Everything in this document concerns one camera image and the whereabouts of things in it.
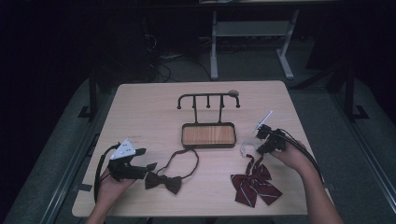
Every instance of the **cord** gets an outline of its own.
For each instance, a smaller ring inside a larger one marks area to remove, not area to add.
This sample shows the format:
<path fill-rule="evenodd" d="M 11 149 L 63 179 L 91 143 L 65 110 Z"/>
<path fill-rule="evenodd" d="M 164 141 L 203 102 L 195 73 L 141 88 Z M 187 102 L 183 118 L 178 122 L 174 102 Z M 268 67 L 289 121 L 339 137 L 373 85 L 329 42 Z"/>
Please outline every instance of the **cord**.
<path fill-rule="evenodd" d="M 163 73 L 160 72 L 160 69 L 158 69 L 158 66 L 165 68 L 168 71 L 168 75 L 167 76 L 163 75 Z M 163 63 L 159 63 L 158 66 L 157 66 L 157 73 L 158 73 L 157 82 L 160 82 L 160 77 L 163 79 L 162 83 L 167 82 L 169 79 L 174 80 L 175 82 L 179 82 L 179 80 L 171 78 L 172 71 L 168 66 L 164 65 Z"/>
<path fill-rule="evenodd" d="M 104 179 L 106 179 L 106 177 L 108 177 L 110 174 L 108 174 L 108 175 L 105 175 L 101 180 L 100 180 L 100 182 L 102 183 L 102 181 L 104 180 Z"/>
<path fill-rule="evenodd" d="M 291 139 L 288 138 L 288 137 L 285 137 L 285 136 L 283 136 L 281 134 L 274 133 L 273 131 L 271 131 L 270 134 L 273 134 L 273 135 L 275 135 L 277 137 L 280 137 L 280 138 L 288 141 L 290 144 L 294 145 L 298 150 L 300 150 L 312 162 L 312 164 L 314 165 L 315 169 L 318 172 L 318 176 L 319 176 L 320 181 L 323 183 L 323 177 L 322 177 L 321 171 L 320 171 L 320 169 L 318 167 L 317 162 L 312 157 L 312 155 L 299 142 L 297 142 L 297 140 L 295 140 L 291 136 L 291 134 L 289 134 L 288 132 L 286 132 L 286 131 L 284 131 L 282 129 L 279 129 L 279 130 L 282 131 L 282 132 L 285 132 Z"/>
<path fill-rule="evenodd" d="M 98 163 L 98 167 L 96 168 L 95 181 L 93 183 L 93 198 L 95 199 L 95 202 L 97 201 L 97 198 L 98 198 L 100 183 L 101 183 L 101 181 L 103 179 L 105 179 L 107 177 L 107 176 L 105 176 L 102 180 L 100 180 L 100 174 L 101 174 L 101 171 L 102 171 L 102 166 L 103 166 L 103 163 L 105 161 L 106 155 L 111 149 L 116 149 L 119 146 L 120 146 L 120 143 L 116 144 L 115 146 L 112 146 L 112 147 L 108 148 L 105 151 L 105 153 L 100 157 L 100 160 L 99 160 L 99 163 Z"/>
<path fill-rule="evenodd" d="M 165 60 L 165 61 L 163 61 L 163 63 L 176 63 L 176 62 L 183 62 L 183 61 L 196 63 L 197 65 L 199 65 L 200 67 L 202 67 L 202 68 L 204 69 L 206 75 L 208 76 L 208 78 L 209 78 L 209 80 L 210 80 L 210 74 L 209 74 L 209 72 L 207 71 L 207 69 L 206 69 L 201 63 L 199 63 L 198 61 L 196 61 L 196 60 L 194 60 L 194 59 L 180 58 L 180 57 L 177 57 L 177 58 L 175 58 L 175 59 Z"/>

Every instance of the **table top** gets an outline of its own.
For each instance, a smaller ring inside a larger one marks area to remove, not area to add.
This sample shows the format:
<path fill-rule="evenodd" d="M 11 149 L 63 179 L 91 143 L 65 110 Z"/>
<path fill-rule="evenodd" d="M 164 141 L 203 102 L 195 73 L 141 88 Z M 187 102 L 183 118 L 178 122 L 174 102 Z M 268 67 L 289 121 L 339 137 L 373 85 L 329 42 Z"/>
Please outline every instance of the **table top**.
<path fill-rule="evenodd" d="M 145 189 L 144 180 L 137 180 L 113 206 L 111 216 L 121 217 L 223 217 L 223 216 L 272 216 L 306 215 L 304 187 L 297 173 L 270 155 L 264 155 L 263 164 L 268 168 L 270 182 L 283 192 L 271 205 L 260 198 L 251 208 L 234 201 L 235 189 L 231 175 L 243 174 L 249 159 L 241 155 L 243 143 L 260 146 L 252 129 L 270 110 L 273 115 L 265 122 L 273 130 L 281 128 L 301 140 L 311 151 L 304 129 L 294 109 L 283 82 L 194 82 L 166 84 L 125 84 L 118 88 L 113 104 L 92 155 L 85 185 L 94 182 L 100 156 L 109 147 L 129 138 L 135 148 L 145 147 L 143 156 L 134 157 L 131 164 L 146 166 L 158 162 L 157 171 L 165 166 L 173 152 L 181 150 L 182 125 L 194 122 L 191 98 L 183 98 L 181 109 L 177 99 L 186 93 L 239 92 L 240 108 L 235 99 L 224 97 L 225 107 L 221 120 L 235 126 L 234 148 L 197 149 L 200 162 L 195 173 L 182 180 L 180 192 L 174 195 L 164 185 Z M 211 108 L 206 108 L 206 98 L 197 97 L 198 122 L 217 122 L 219 97 L 210 98 Z M 247 153 L 256 159 L 260 155 L 252 147 Z M 108 153 L 103 170 L 106 168 Z M 188 174 L 195 165 L 193 153 L 177 155 L 168 169 L 167 176 Z M 73 214 L 87 217 L 94 207 L 93 189 L 80 190 L 73 206 Z"/>

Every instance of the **human hand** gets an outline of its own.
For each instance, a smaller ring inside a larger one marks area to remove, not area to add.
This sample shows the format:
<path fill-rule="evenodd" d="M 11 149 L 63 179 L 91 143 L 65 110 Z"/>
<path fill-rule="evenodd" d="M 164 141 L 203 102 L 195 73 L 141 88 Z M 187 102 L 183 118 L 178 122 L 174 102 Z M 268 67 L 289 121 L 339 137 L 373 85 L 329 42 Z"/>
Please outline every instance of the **human hand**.
<path fill-rule="evenodd" d="M 121 179 L 119 182 L 110 175 L 110 171 L 107 168 L 100 176 L 100 179 L 97 203 L 106 202 L 111 204 L 136 181 L 135 179 Z"/>
<path fill-rule="evenodd" d="M 286 148 L 283 151 L 273 151 L 270 153 L 275 158 L 283 161 L 285 165 L 297 171 L 299 174 L 306 169 L 315 169 L 312 162 L 294 145 L 286 141 Z"/>
<path fill-rule="evenodd" d="M 98 192 L 98 198 L 87 223 L 104 223 L 107 213 L 117 199 L 136 181 L 135 179 L 115 180 L 106 168 L 102 173 Z"/>

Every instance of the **rectangular tray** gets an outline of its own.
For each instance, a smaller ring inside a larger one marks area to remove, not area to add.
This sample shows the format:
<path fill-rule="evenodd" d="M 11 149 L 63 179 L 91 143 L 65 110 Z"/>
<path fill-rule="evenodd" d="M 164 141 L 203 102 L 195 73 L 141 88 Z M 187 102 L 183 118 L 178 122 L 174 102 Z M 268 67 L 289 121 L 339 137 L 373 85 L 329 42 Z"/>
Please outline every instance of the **rectangular tray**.
<path fill-rule="evenodd" d="M 235 126 L 231 122 L 185 123 L 182 127 L 184 148 L 231 148 L 235 143 Z"/>

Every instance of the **bow tie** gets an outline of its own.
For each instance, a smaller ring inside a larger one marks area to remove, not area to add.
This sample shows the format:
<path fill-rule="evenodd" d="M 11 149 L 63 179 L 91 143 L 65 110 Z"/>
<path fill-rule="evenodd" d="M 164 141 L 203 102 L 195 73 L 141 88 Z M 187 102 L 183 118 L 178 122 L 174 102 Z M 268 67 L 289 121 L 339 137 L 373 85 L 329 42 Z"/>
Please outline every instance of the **bow tie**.
<path fill-rule="evenodd" d="M 254 158 L 251 155 L 247 154 L 247 157 L 250 157 L 251 161 L 247 165 L 246 174 L 231 175 L 233 187 L 236 189 L 235 200 L 250 207 L 255 207 L 257 195 L 259 195 L 270 205 L 282 195 L 282 192 L 266 181 L 271 180 L 271 175 L 263 164 L 259 166 L 262 156 L 256 163 L 254 163 Z"/>
<path fill-rule="evenodd" d="M 153 189 L 160 184 L 165 184 L 166 188 L 174 194 L 177 194 L 181 187 L 181 177 L 167 177 L 166 175 L 156 175 L 148 172 L 146 176 L 146 189 Z"/>

